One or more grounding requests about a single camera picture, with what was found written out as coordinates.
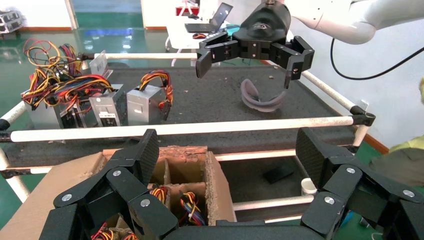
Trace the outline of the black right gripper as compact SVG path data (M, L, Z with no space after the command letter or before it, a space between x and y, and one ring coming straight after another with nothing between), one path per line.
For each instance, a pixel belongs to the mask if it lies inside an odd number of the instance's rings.
M288 7L281 2L261 3L232 34L217 33L199 43L195 72L201 79L214 63L235 58L270 60L285 70L284 88L299 80L312 66L315 50L300 36L287 41L291 24Z

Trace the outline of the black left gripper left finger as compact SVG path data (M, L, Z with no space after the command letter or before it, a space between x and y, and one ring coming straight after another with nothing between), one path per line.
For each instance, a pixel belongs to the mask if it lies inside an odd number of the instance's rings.
M120 214L139 240L163 240L177 218L147 188L159 158L158 136L148 129L136 145L117 150L103 169L53 201L52 238L88 240Z

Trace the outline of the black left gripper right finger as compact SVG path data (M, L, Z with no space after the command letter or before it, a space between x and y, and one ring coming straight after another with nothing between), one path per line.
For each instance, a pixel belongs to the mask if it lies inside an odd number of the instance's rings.
M317 189L302 226L330 240L351 211L382 230L385 240L423 239L422 194L370 169L347 148L318 139L308 127L298 130L295 152Z

